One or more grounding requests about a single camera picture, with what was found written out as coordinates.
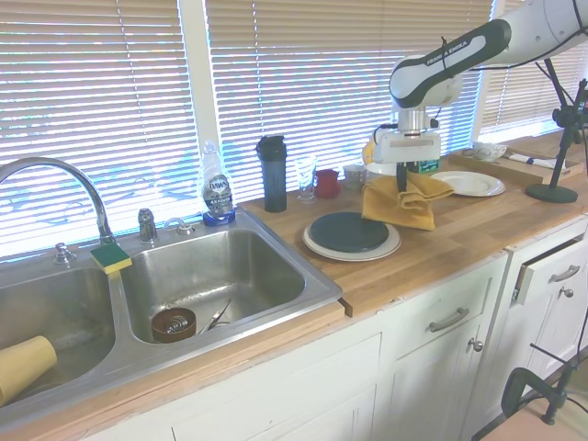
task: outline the red cup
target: red cup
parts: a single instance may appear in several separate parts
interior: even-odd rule
[[[316,188],[314,196],[317,198],[336,198],[341,193],[341,185],[337,181],[339,172],[334,170],[319,170],[316,172]]]

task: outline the small bowl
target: small bowl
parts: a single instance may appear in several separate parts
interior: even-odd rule
[[[187,325],[181,331],[167,332],[174,317],[186,319]],[[153,338],[160,343],[175,343],[185,340],[196,333],[196,314],[187,308],[171,308],[155,314],[151,320]]]
[[[491,142],[474,142],[472,154],[481,161],[496,161],[506,153],[506,145]]]

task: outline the sink basin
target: sink basin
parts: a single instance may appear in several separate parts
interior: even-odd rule
[[[83,243],[68,266],[53,251],[0,264],[0,348],[44,335],[57,365],[0,408],[0,437],[42,415],[228,345],[337,301],[341,289],[251,213],[229,225],[192,226],[181,236],[159,231],[143,244],[118,237],[132,266],[106,276]],[[224,308],[223,326],[171,344],[156,344],[152,317],[189,308],[197,329]]]
[[[133,333],[153,340],[161,310],[182,307],[197,317],[197,331],[231,304],[221,322],[241,319],[294,300],[304,277],[255,232],[230,230],[137,254],[121,272]]]
[[[78,269],[0,288],[0,349],[46,337],[57,364],[14,401],[52,389],[95,368],[115,342],[108,281]]]

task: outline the plate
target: plate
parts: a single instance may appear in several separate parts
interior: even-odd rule
[[[486,198],[504,193],[506,186],[500,179],[473,172],[441,172],[431,175],[433,179],[450,184],[456,195]]]
[[[308,246],[314,253],[319,254],[323,257],[328,257],[333,260],[340,260],[343,262],[367,262],[369,260],[377,260],[382,257],[386,257],[394,253],[401,246],[401,236],[391,225],[386,225],[388,228],[388,239],[382,245],[375,250],[365,251],[363,253],[341,253],[340,251],[330,250],[318,245],[311,238],[311,227],[304,230],[302,234],[302,241]]]
[[[310,230],[312,240],[329,250],[364,253],[375,250],[388,239],[384,222],[362,219],[361,213],[342,211],[317,219]]]

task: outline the yellow cup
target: yellow cup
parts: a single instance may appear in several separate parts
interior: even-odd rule
[[[0,351],[0,407],[4,406],[57,362],[52,344],[34,337]]]

